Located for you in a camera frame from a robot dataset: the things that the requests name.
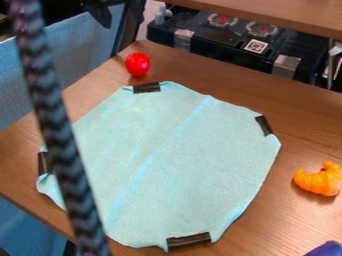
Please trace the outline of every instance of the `light blue cloth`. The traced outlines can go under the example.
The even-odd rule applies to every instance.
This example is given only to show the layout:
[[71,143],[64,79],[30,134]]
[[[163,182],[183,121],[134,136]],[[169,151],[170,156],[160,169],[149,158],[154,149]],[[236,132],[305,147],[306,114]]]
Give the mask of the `light blue cloth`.
[[[210,232],[217,241],[247,208],[277,156],[260,114],[164,82],[122,87],[74,125],[105,231],[131,246]],[[64,208],[55,176],[37,189]]]

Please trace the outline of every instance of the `black cable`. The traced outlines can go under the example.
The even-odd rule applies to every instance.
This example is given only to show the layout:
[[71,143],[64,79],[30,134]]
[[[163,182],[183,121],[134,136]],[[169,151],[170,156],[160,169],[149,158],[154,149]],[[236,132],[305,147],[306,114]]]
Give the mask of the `black cable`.
[[29,94],[58,179],[76,243],[87,256],[110,254],[78,153],[44,31],[38,0],[11,0],[10,16]]

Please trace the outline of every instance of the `white object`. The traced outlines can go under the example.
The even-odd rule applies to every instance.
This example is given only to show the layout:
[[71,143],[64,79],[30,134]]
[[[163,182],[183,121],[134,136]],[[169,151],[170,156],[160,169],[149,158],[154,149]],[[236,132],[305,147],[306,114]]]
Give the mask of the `white object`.
[[165,23],[165,17],[172,17],[172,11],[166,9],[165,3],[159,7],[159,11],[155,15],[154,22],[156,25],[163,25]]
[[330,56],[336,56],[342,52],[342,43],[335,42],[335,47],[329,51]]

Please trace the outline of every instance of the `metal leg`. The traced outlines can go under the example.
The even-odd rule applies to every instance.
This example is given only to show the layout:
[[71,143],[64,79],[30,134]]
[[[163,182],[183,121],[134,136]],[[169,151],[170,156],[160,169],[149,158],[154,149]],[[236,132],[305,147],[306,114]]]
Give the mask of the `metal leg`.
[[[329,50],[334,48],[334,39],[329,39]],[[329,63],[328,63],[328,90],[331,90],[334,82],[334,58],[335,56],[331,56],[329,54]]]

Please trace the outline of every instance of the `gray chair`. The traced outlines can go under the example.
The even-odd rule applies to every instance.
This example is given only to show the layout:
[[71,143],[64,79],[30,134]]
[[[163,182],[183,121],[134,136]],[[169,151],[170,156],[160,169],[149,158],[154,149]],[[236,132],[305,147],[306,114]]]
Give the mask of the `gray chair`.
[[[62,89],[101,65],[112,56],[113,47],[115,52],[122,45],[118,42],[124,38],[127,5],[109,10],[111,29],[103,28],[89,13],[46,28]],[[0,43],[0,132],[31,109],[15,41],[10,38]],[[62,256],[65,244],[65,238],[0,198],[0,254],[3,249],[11,256]]]
[[[98,67],[112,55],[124,4],[109,7],[112,28],[105,29],[89,13],[46,28],[58,78],[63,88]],[[15,41],[0,43],[0,131],[32,109]]]

